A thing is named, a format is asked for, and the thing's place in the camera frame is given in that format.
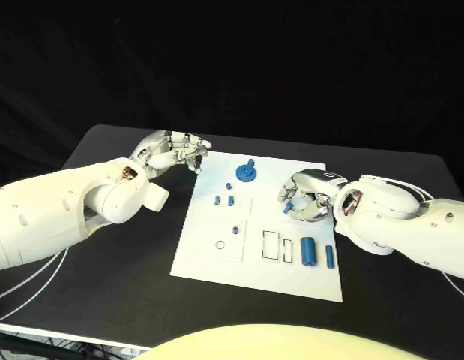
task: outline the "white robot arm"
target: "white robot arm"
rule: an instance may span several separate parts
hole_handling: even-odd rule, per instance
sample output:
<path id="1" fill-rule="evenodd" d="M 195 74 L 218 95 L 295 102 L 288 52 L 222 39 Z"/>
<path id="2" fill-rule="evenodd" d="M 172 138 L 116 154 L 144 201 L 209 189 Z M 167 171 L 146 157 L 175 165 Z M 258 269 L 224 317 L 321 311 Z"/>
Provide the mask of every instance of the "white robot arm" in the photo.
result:
<path id="1" fill-rule="evenodd" d="M 200 172 L 211 143 L 157 131 L 131 157 L 54 172 L 0 188 L 0 269 L 56 254 L 108 224 L 121 224 L 141 205 L 159 212 L 169 192 L 150 179 L 188 164 Z"/>
<path id="2" fill-rule="evenodd" d="M 278 201 L 304 199 L 307 207 L 288 211 L 300 221 L 320 221 L 333 213 L 336 232 L 373 254 L 396 249 L 418 264 L 464 278 L 464 202 L 432 199 L 405 185 L 416 200 L 391 182 L 405 184 L 369 175 L 349 183 L 331 172 L 304 170 L 285 182 Z"/>

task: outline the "blue object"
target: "blue object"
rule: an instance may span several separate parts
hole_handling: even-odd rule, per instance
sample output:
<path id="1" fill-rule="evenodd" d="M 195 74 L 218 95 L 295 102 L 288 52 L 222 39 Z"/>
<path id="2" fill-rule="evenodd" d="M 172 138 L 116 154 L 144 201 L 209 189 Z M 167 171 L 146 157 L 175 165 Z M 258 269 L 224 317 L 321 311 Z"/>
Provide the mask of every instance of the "blue object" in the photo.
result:
<path id="1" fill-rule="evenodd" d="M 314 239 L 301 238 L 300 239 L 300 250 L 301 250 L 301 264 L 306 266 L 316 265 L 316 249 L 314 249 Z"/>
<path id="2" fill-rule="evenodd" d="M 327 267 L 334 268 L 334 256 L 331 255 L 331 245 L 326 246 L 326 255 L 327 255 Z"/>
<path id="3" fill-rule="evenodd" d="M 252 159 L 248 160 L 247 165 L 241 165 L 236 168 L 235 175 L 242 182 L 251 182 L 257 178 L 257 170 L 254 168 L 255 162 Z"/>
<path id="4" fill-rule="evenodd" d="M 288 214 L 288 211 L 293 209 L 293 204 L 288 202 L 288 204 L 285 205 L 285 209 L 284 209 L 284 215 Z"/>

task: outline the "black table surface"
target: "black table surface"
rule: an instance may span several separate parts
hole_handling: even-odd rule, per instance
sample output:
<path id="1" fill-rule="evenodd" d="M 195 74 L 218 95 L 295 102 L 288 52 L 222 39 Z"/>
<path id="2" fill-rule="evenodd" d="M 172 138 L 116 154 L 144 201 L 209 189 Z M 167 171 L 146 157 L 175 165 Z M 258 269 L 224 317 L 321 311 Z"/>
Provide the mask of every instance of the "black table surface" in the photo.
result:
<path id="1" fill-rule="evenodd" d="M 64 168 L 127 157 L 152 132 L 98 125 Z M 378 175 L 418 185 L 434 197 L 461 199 L 435 155 L 205 138 L 218 152 L 326 163 L 350 180 Z M 432 359 L 464 359 L 464 298 L 442 274 L 398 252 L 367 253 L 339 234 L 343 303 L 170 276 L 195 181 L 185 166 L 163 174 L 154 181 L 170 191 L 162 212 L 143 208 L 127 223 L 104 227 L 72 246 L 46 290 L 5 323 L 149 347 L 218 326 L 293 324 L 360 335 Z M 0 292 L 42 263 L 2 270 Z M 0 316 L 35 293 L 54 267 L 0 300 Z M 464 280 L 455 281 L 464 289 Z"/>

